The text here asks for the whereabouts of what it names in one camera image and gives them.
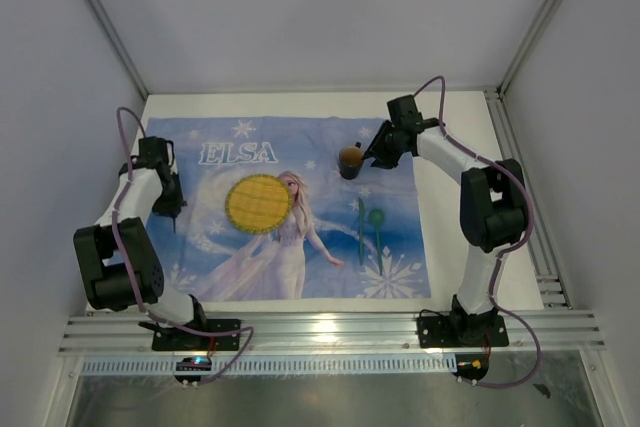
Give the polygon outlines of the aluminium front rail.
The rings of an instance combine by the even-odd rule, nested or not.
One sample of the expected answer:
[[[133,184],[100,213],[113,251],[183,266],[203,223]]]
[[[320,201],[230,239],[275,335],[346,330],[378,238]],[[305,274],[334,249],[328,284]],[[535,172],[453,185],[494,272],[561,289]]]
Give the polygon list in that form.
[[[386,313],[230,313],[254,329],[252,354],[396,353],[419,350],[416,315]],[[605,347],[595,316],[589,311],[529,311],[521,317],[548,350]],[[92,314],[72,317],[58,353],[136,355],[151,351],[156,334],[139,326],[137,314]]]

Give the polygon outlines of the teal plastic knife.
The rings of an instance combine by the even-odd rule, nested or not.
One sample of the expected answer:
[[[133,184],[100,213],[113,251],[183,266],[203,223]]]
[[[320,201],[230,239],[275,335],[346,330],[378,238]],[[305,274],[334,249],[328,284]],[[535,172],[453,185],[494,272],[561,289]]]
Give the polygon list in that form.
[[[358,197],[358,242],[359,242],[359,264],[364,265],[365,245],[364,245],[364,216],[365,206],[361,197]]]

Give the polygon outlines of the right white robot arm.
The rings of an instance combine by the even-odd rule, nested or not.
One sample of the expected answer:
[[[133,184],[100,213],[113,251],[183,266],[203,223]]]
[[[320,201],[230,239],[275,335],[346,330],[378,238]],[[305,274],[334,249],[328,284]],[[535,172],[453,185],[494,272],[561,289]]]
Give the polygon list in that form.
[[[531,232],[530,199],[521,165],[487,159],[450,135],[438,118],[426,119],[412,95],[387,104],[389,117],[364,156],[392,169],[409,153],[421,157],[460,188],[459,223],[469,244],[463,280],[448,313],[424,310],[417,318],[423,348],[508,345],[497,287],[509,252]]]

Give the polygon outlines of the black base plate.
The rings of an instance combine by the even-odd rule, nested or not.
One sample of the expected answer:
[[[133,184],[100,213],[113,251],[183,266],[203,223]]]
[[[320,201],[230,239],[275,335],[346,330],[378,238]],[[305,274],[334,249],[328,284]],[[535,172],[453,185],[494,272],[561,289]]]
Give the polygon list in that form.
[[[205,332],[215,333],[213,338],[187,333],[175,327],[160,327],[152,324],[154,337],[151,350],[170,351],[208,351],[237,352],[240,335],[236,333],[242,327],[240,319],[208,319]]]
[[[510,340],[499,315],[429,315],[417,321],[421,348],[507,347]]]

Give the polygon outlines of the right aluminium side rail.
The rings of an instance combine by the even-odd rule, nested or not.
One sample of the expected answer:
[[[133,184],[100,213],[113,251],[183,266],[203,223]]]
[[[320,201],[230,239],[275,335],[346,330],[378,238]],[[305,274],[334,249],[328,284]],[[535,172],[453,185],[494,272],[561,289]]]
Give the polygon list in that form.
[[[572,302],[565,286],[558,256],[550,234],[541,216],[524,155],[516,138],[515,129],[507,112],[506,101],[497,90],[486,90],[484,98],[496,137],[500,155],[520,165],[516,191],[524,196],[527,223],[520,247],[508,255],[502,269],[502,280],[522,280],[535,290],[534,298],[545,310],[571,310]]]

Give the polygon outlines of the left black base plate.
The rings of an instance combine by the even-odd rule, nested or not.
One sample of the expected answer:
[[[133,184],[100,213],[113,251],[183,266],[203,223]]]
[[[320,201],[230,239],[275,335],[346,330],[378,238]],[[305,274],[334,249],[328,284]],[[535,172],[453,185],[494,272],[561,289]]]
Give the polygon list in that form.
[[[205,332],[215,333],[213,338],[187,333],[175,327],[160,327],[152,324],[154,337],[151,350],[170,351],[208,351],[237,352],[240,335],[236,333],[242,327],[240,319],[208,319]]]

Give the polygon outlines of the yellow woven round plate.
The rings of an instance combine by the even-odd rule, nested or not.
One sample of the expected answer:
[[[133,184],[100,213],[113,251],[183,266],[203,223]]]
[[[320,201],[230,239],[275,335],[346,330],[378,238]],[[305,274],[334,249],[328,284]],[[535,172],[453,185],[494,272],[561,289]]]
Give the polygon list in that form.
[[[281,179],[256,174],[231,187],[225,213],[239,231],[260,235],[277,229],[289,216],[292,205],[292,194]]]

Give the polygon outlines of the teal plastic spoon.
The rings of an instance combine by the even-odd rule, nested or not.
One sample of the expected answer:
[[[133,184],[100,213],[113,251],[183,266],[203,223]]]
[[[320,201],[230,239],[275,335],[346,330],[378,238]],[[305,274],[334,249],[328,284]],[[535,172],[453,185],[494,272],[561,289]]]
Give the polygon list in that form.
[[[368,214],[368,222],[373,226],[375,231],[376,240],[376,257],[379,274],[383,275],[383,261],[382,261],[382,242],[381,242],[381,227],[385,221],[384,212],[381,209],[371,209]]]

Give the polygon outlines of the blue pink Elsa cloth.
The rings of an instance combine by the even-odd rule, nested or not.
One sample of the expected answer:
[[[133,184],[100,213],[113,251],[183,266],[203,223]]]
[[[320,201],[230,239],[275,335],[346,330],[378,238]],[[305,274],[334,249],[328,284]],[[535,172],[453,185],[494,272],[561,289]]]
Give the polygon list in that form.
[[[339,174],[346,146],[366,146],[375,118],[152,118],[146,131],[174,142],[187,205],[172,221],[152,216],[146,229],[176,290],[201,302],[311,299],[414,299],[431,294],[413,162],[392,170]],[[225,199],[242,178],[283,180],[294,201],[275,230],[236,229]],[[364,265],[359,264],[358,197],[364,201]],[[383,275],[368,222],[384,212]]]

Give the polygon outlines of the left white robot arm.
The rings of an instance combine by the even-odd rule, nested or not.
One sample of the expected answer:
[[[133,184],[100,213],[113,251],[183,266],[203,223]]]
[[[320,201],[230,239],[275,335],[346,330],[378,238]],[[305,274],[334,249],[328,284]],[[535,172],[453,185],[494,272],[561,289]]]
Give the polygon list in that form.
[[[191,294],[168,285],[146,230],[150,216],[175,221],[186,206],[174,143],[143,137],[138,153],[119,171],[117,193],[94,224],[73,235],[87,301],[95,310],[138,307],[158,324],[174,328],[176,339],[190,349],[203,346],[210,326]]]

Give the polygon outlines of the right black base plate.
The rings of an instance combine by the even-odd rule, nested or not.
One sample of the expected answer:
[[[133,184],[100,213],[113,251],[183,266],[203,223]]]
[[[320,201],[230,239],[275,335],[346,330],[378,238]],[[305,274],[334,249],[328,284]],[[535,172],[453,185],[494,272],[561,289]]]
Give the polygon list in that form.
[[[417,321],[421,348],[507,347],[510,340],[499,315],[429,315]]]

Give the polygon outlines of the brown paper cup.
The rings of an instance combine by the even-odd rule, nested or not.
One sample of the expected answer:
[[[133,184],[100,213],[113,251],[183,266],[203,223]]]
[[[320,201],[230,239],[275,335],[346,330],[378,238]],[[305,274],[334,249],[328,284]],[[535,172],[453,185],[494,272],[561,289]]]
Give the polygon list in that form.
[[[345,180],[354,180],[358,177],[363,165],[364,152],[361,143],[356,142],[340,150],[338,155],[338,168],[340,176]]]

